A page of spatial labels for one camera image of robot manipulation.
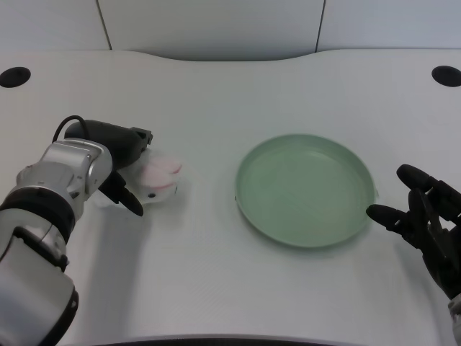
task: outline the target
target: wall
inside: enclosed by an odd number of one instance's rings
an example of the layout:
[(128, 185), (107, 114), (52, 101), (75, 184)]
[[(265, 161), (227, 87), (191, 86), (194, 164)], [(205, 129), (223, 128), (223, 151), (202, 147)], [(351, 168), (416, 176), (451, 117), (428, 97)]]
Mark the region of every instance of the wall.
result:
[(338, 48), (461, 48), (459, 0), (0, 0), (0, 51), (137, 50), (274, 60)]
[(108, 48), (95, 0), (0, 0), (0, 51)]

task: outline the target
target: green plate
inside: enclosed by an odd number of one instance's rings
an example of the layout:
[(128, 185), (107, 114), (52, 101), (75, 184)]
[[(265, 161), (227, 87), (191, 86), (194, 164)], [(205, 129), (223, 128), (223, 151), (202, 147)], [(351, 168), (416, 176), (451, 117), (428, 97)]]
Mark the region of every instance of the green plate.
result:
[(311, 135), (259, 144), (242, 161), (236, 179), (237, 203), (249, 222), (297, 247), (324, 247), (360, 232), (375, 191), (354, 153)]

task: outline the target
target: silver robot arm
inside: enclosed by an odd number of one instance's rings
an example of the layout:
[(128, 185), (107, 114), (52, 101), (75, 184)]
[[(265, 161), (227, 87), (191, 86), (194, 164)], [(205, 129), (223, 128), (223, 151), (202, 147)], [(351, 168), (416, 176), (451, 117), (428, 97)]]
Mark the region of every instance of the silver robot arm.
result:
[(66, 139), (17, 175), (0, 207), (0, 345), (54, 345), (67, 330), (79, 301), (66, 243), (111, 171), (105, 146)]

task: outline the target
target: black cable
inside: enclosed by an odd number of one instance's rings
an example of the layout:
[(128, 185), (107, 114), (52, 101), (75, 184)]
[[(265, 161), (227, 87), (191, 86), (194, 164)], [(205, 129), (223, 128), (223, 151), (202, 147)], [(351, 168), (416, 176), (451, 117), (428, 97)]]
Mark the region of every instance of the black cable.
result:
[(89, 131), (88, 131), (88, 126), (86, 126), (85, 120), (80, 115), (71, 115), (70, 117), (67, 117), (59, 124), (58, 128), (56, 129), (55, 135), (53, 136), (52, 142), (56, 142), (58, 140), (59, 133), (61, 133), (61, 130), (63, 129), (64, 125), (67, 124), (71, 120), (78, 120), (80, 122), (81, 127), (84, 131), (84, 139), (89, 140)]

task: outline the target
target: black hole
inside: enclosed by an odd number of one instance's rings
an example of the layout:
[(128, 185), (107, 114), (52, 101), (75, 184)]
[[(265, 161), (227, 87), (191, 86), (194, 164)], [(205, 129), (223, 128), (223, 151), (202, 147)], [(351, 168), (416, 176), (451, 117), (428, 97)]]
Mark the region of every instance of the black hole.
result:
[(451, 66), (437, 66), (432, 70), (432, 78), (446, 87), (461, 86), (461, 71)]
[(30, 71), (25, 67), (13, 67), (0, 74), (0, 86), (15, 88), (23, 85), (30, 78)]

